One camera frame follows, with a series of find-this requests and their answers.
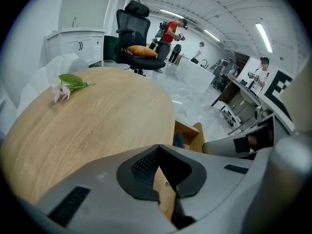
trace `black trash can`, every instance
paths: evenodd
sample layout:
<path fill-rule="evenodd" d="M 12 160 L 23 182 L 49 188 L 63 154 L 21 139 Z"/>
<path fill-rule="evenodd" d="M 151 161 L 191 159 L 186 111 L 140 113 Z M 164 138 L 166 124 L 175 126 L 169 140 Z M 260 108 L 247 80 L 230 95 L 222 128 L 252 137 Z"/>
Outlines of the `black trash can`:
<path fill-rule="evenodd" d="M 104 36 L 103 59 L 116 61 L 115 47 L 118 43 L 118 37 Z"/>

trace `red shirt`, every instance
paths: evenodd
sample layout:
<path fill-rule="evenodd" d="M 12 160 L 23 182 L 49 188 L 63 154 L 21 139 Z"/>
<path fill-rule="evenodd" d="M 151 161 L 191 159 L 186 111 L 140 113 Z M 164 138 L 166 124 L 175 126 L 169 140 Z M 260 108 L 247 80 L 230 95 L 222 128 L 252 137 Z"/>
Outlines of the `red shirt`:
<path fill-rule="evenodd" d="M 169 22 L 169 23 L 167 24 L 167 26 L 166 26 L 165 34 L 164 34 L 164 36 L 162 37 L 165 41 L 167 41 L 167 42 L 172 42 L 172 41 L 174 40 L 174 38 L 173 38 L 172 36 L 169 36 L 169 35 L 167 34 L 167 31 L 168 31 L 169 27 L 172 28 L 172 29 L 173 29 L 173 32 L 175 33 L 175 32 L 176 32 L 176 28 L 177 28 L 177 22 L 176 22 L 176 21 L 171 21 L 171 22 Z"/>

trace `white cabinet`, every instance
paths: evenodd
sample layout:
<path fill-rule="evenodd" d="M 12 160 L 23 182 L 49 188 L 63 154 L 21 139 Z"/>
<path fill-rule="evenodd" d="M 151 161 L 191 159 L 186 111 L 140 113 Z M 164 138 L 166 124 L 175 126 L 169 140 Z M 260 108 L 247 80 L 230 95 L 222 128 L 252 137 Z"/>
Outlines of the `white cabinet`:
<path fill-rule="evenodd" d="M 75 53 L 88 65 L 101 61 L 105 30 L 92 28 L 64 28 L 45 37 L 49 61 L 56 56 Z"/>

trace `chair armrest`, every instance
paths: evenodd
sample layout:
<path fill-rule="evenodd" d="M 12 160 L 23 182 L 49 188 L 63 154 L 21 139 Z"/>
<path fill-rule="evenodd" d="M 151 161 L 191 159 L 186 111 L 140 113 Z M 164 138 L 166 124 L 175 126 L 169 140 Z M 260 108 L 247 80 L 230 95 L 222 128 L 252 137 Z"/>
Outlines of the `chair armrest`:
<path fill-rule="evenodd" d="M 171 43 L 162 42 L 162 41 L 154 41 L 157 44 L 165 44 L 165 45 L 171 45 Z"/>
<path fill-rule="evenodd" d="M 124 29 L 117 29 L 116 33 L 130 33 L 130 32 L 134 32 L 135 30 L 132 28 L 124 28 Z"/>

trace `faucet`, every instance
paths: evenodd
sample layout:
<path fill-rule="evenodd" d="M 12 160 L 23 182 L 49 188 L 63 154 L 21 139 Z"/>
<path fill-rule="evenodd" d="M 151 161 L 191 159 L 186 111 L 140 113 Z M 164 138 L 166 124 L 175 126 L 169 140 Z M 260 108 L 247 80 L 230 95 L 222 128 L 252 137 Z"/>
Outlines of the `faucet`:
<path fill-rule="evenodd" d="M 204 61 L 204 60 L 206 61 L 206 64 L 203 66 L 203 68 L 204 68 L 204 69 L 207 69 L 207 67 L 208 67 L 208 61 L 207 61 L 206 59 L 203 59 L 203 60 L 201 60 L 201 61 Z"/>
<path fill-rule="evenodd" d="M 74 18 L 72 28 L 74 27 L 74 22 L 75 22 L 75 21 L 77 21 L 77 18 Z"/>

